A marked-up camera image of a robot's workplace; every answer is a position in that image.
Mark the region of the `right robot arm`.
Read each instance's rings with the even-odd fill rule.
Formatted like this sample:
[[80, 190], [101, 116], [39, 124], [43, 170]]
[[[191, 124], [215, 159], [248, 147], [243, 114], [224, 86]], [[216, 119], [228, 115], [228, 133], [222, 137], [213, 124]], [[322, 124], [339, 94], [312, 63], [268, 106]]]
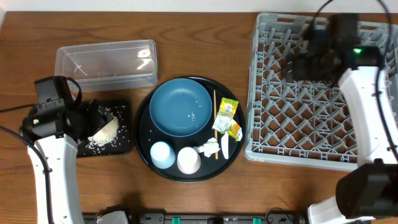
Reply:
[[362, 45], [358, 15], [334, 14], [326, 28], [311, 22], [308, 49], [287, 61], [290, 81], [330, 81], [349, 109], [358, 147], [357, 168], [340, 179], [334, 196], [307, 209], [308, 223], [369, 223], [397, 215], [397, 126], [389, 104], [385, 51]]

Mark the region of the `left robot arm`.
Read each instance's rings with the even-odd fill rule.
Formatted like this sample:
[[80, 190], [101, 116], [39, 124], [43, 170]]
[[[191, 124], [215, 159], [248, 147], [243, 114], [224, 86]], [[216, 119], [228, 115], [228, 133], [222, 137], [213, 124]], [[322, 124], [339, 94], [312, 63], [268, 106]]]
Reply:
[[22, 121], [20, 133], [34, 168], [38, 223], [83, 223], [76, 178], [78, 145], [113, 120], [95, 101], [73, 96], [72, 78], [35, 81], [39, 103]]

